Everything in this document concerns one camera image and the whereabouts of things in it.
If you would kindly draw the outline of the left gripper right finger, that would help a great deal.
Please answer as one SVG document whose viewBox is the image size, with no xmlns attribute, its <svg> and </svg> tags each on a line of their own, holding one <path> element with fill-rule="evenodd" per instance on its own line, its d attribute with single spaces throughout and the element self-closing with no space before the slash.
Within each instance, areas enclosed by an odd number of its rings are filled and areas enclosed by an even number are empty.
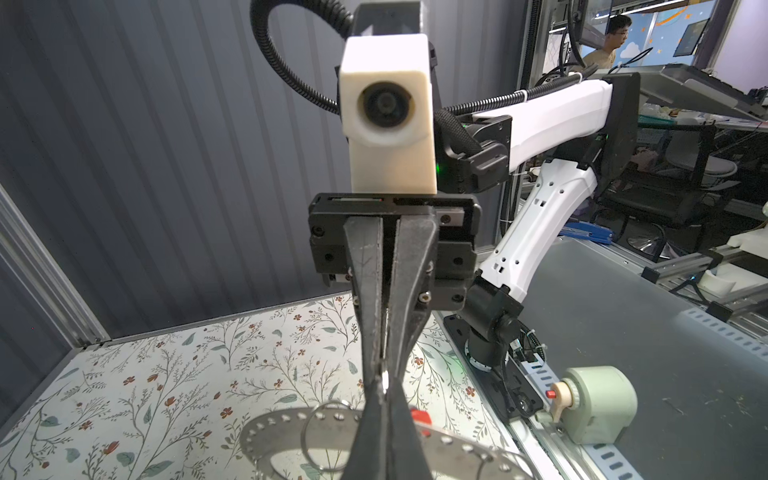
<svg viewBox="0 0 768 480">
<path fill-rule="evenodd" d="M 432 473 L 401 384 L 389 386 L 387 400 L 386 478 L 430 480 Z"/>
</svg>

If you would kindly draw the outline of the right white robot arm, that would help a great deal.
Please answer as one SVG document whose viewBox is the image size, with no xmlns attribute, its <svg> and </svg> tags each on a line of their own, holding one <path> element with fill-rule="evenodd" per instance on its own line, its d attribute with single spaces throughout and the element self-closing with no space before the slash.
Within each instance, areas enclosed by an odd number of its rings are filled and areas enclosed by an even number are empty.
<svg viewBox="0 0 768 480">
<path fill-rule="evenodd" d="M 519 321 L 546 251 L 576 208 L 623 172 L 635 145 L 637 75 L 594 79 L 575 72 L 530 90 L 437 109 L 431 155 L 436 180 L 514 170 L 555 150 L 521 213 L 478 270 L 480 208 L 471 195 L 414 194 L 403 167 L 374 170 L 351 194 L 320 194 L 309 207 L 316 269 L 351 279 L 362 335 L 366 391 L 386 393 L 434 310 L 469 325 L 471 357 L 502 366 L 513 342 L 541 353 Z"/>
</svg>

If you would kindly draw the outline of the red key tag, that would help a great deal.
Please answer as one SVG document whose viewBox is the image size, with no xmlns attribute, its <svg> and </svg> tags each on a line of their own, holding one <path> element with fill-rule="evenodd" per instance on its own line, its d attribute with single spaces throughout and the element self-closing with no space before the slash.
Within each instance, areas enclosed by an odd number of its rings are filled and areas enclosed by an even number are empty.
<svg viewBox="0 0 768 480">
<path fill-rule="evenodd" d="M 432 436 L 432 419 L 428 412 L 424 410 L 417 409 L 415 407 L 412 407 L 410 409 L 411 417 L 414 421 L 414 424 L 417 427 L 418 433 L 423 438 L 429 438 Z"/>
</svg>

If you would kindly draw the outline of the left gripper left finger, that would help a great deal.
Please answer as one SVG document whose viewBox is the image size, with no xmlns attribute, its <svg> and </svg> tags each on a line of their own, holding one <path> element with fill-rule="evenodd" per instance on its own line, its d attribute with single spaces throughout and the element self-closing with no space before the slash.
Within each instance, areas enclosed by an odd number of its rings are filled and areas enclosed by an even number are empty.
<svg viewBox="0 0 768 480">
<path fill-rule="evenodd" d="M 342 479 L 385 479 L 387 404 L 380 384 L 371 384 L 365 390 L 365 408 L 353 441 Z"/>
</svg>

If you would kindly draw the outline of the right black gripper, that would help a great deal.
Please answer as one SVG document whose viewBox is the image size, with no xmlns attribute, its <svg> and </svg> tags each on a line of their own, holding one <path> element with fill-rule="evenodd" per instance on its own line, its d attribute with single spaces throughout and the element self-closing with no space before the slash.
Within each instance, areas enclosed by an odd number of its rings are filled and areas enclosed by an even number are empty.
<svg viewBox="0 0 768 480">
<path fill-rule="evenodd" d="M 382 286 L 390 286 L 387 371 L 400 379 L 431 308 L 464 306 L 480 216 L 477 199 L 466 194 L 321 193 L 309 205 L 317 272 L 344 278 L 352 271 L 365 390 L 380 376 Z"/>
</svg>

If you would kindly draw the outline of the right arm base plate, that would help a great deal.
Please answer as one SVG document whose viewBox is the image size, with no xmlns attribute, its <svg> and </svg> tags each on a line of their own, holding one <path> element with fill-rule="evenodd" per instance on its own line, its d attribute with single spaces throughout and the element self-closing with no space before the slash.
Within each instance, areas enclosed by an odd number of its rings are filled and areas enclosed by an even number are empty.
<svg viewBox="0 0 768 480">
<path fill-rule="evenodd" d="M 510 348 L 502 353 L 502 345 L 486 342 L 457 315 L 445 316 L 443 326 L 475 388 L 500 421 L 509 424 L 545 409 L 544 399 L 527 378 L 525 363 L 513 359 Z"/>
</svg>

